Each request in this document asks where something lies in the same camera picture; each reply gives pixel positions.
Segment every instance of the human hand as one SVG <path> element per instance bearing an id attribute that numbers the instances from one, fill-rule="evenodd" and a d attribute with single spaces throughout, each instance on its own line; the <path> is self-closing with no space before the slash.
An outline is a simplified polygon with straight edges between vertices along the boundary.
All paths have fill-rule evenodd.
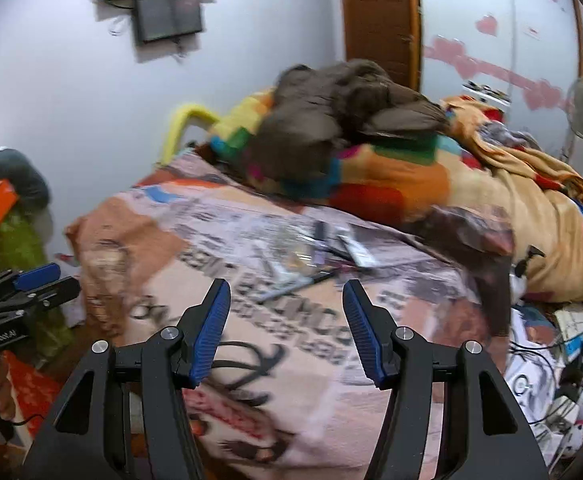
<path id="1" fill-rule="evenodd" d="M 0 358 L 0 417 L 3 420 L 12 420 L 15 416 L 15 402 L 12 397 L 12 385 L 7 378 L 9 365 L 4 358 Z"/>

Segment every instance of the pink heart sticker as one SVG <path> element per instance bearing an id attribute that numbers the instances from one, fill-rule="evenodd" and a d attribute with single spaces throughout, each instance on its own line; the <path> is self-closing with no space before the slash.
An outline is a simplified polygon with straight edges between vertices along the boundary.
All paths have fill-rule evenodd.
<path id="1" fill-rule="evenodd" d="M 497 36 L 498 20 L 489 14 L 476 22 L 476 28 L 478 29 L 478 32 L 482 32 L 483 34 Z"/>

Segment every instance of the brown blanket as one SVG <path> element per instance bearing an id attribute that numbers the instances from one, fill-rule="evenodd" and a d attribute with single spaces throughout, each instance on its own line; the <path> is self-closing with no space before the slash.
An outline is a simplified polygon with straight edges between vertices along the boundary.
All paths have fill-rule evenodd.
<path id="1" fill-rule="evenodd" d="M 271 244 L 281 226 L 311 230 L 316 219 L 350 226 L 379 267 L 255 303 L 271 278 L 254 240 Z M 462 268 L 394 229 L 265 198 L 197 155 L 106 200 L 68 233 L 82 263 L 90 320 L 116 345 L 175 324 L 212 279 L 229 281 L 231 310 L 214 368 L 184 398 L 211 455 L 252 478 L 279 478 L 282 470 L 284 478 L 364 475 L 388 392 L 364 376 L 355 351 L 341 300 L 348 278 L 360 279 L 373 303 L 428 340 L 459 346 L 475 339 L 504 362 L 507 342 L 489 337 L 475 284 Z M 434 473 L 441 414 L 434 402 L 423 477 Z"/>

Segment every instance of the wooden door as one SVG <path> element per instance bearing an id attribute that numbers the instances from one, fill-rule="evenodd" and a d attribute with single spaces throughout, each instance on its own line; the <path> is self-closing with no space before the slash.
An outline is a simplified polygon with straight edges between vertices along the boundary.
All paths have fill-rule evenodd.
<path id="1" fill-rule="evenodd" d="M 396 83 L 413 86 L 410 0 L 343 0 L 343 11 L 347 59 L 375 61 Z"/>

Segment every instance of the bedsheet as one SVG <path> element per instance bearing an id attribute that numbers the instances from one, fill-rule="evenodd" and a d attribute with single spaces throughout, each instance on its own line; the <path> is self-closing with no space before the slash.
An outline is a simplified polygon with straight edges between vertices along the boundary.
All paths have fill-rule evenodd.
<path id="1" fill-rule="evenodd" d="M 527 298 L 583 301 L 583 178 L 538 150 L 482 140 L 478 127 L 489 121 L 488 105 L 465 96 L 442 105 L 449 116 L 444 135 L 381 136 L 373 144 L 349 146 L 334 153 L 324 176 L 309 182 L 267 178 L 250 153 L 250 141 L 273 106 L 271 92 L 236 105 L 213 126 L 209 144 L 255 189 L 395 228 L 434 206 L 485 217 L 494 208 L 503 210 L 514 232 L 514 260 L 524 258 L 530 245 L 546 255 L 529 264 Z"/>
<path id="2" fill-rule="evenodd" d="M 271 284 L 254 251 L 283 224 L 351 226 L 380 266 L 258 305 Z M 194 153 L 103 202 L 67 229 L 82 265 L 90 322 L 116 345 L 146 340 L 228 280 L 232 304 L 208 380 L 183 392 L 210 454 L 250 478 L 362 478 L 385 413 L 361 367 L 342 308 L 346 279 L 428 340 L 475 339 L 504 369 L 473 280 L 393 228 L 325 206 L 268 198 Z M 435 472 L 442 405 L 434 389 L 422 478 Z"/>

